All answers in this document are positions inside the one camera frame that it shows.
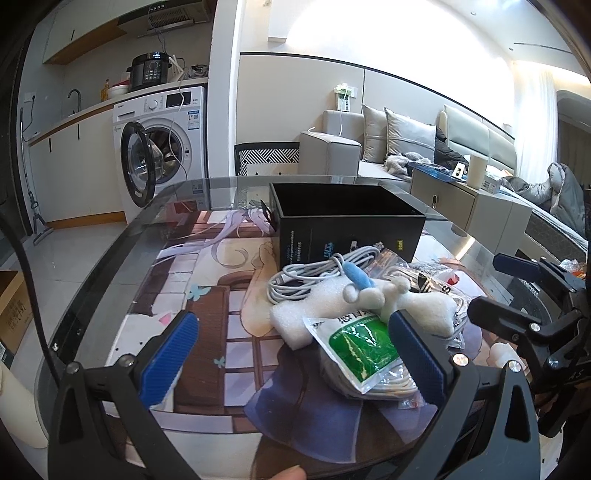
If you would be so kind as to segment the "person's left hand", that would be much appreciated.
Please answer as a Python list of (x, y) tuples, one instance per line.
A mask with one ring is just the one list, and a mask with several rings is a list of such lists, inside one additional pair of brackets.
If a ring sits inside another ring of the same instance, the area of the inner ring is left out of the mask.
[(294, 465), (273, 475), (270, 480), (307, 480), (307, 473), (300, 465)]

